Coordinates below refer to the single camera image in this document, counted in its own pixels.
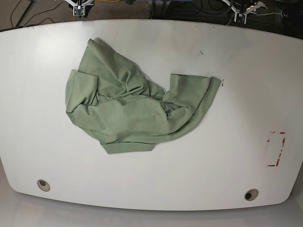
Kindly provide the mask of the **green t-shirt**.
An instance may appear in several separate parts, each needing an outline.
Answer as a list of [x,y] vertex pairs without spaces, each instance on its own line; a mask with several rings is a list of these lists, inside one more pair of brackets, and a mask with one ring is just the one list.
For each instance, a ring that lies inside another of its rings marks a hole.
[[169,90],[101,40],[89,40],[65,89],[66,114],[108,154],[151,151],[195,129],[220,79],[171,74]]

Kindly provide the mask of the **right table grommet hole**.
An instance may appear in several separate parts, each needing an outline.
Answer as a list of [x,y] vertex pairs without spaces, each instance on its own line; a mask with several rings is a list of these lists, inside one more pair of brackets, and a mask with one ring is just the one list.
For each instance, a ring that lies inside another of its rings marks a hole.
[[257,189],[250,189],[244,194],[244,199],[246,201],[253,201],[258,197],[258,190]]

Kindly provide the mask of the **table grommet hole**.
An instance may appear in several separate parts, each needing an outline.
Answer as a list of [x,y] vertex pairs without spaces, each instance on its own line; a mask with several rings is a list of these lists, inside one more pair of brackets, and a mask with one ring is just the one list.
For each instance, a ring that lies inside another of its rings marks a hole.
[[42,179],[37,181],[37,186],[40,190],[42,190],[44,192],[48,192],[51,189],[49,183],[45,180],[42,180]]
[[244,194],[244,199],[246,201],[253,201],[258,197],[258,190],[257,189],[250,189]]

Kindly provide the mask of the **left table grommet hole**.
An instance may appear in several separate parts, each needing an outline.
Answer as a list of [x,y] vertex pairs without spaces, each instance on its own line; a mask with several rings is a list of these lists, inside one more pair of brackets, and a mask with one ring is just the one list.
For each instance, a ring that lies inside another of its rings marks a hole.
[[42,180],[42,179],[37,181],[37,186],[40,190],[42,190],[44,192],[48,192],[51,189],[49,183],[45,180]]

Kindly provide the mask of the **red tape rectangle marking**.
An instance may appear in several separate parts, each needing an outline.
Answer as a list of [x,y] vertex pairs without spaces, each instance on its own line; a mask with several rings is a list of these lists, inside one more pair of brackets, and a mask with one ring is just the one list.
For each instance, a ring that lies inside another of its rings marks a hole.
[[265,164],[268,167],[276,167],[279,164],[284,144],[286,132],[271,131],[266,144]]

